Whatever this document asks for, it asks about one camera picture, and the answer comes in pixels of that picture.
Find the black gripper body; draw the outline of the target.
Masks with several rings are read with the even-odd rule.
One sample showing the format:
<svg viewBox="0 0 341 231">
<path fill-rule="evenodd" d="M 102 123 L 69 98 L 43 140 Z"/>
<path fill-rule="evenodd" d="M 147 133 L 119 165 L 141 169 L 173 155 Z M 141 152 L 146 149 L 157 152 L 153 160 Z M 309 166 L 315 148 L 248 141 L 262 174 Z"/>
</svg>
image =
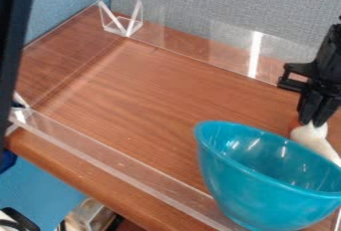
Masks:
<svg viewBox="0 0 341 231">
<path fill-rule="evenodd" d="M 315 90 L 327 96 L 341 96 L 341 63 L 287 63 L 277 87 L 297 93 Z"/>
</svg>

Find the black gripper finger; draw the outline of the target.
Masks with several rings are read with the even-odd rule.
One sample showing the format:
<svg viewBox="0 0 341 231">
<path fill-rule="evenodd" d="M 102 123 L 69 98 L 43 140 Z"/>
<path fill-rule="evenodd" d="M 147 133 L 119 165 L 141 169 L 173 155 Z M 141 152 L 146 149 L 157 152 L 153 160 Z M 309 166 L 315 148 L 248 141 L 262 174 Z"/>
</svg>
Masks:
<svg viewBox="0 0 341 231">
<path fill-rule="evenodd" d="M 309 124 L 323 101 L 323 96 L 316 91 L 304 92 L 299 102 L 299 119 L 303 124 Z"/>
<path fill-rule="evenodd" d="M 320 127 L 331 119 L 341 107 L 341 98 L 327 97 L 319 105 L 317 112 L 313 116 L 313 124 Z"/>
</svg>

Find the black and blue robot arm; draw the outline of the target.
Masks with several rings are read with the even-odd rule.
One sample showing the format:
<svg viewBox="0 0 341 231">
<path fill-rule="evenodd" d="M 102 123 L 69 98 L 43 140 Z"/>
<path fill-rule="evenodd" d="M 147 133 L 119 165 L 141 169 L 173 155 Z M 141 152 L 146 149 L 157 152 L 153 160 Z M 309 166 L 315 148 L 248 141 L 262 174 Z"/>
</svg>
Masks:
<svg viewBox="0 0 341 231">
<path fill-rule="evenodd" d="M 32 1 L 0 0 L 0 136 L 14 103 Z M 284 69 L 277 87 L 301 94 L 301 125 L 291 131 L 291 138 L 341 164 L 327 140 L 327 121 L 341 108 L 341 24 L 331 26 L 313 62 L 288 63 Z"/>
</svg>

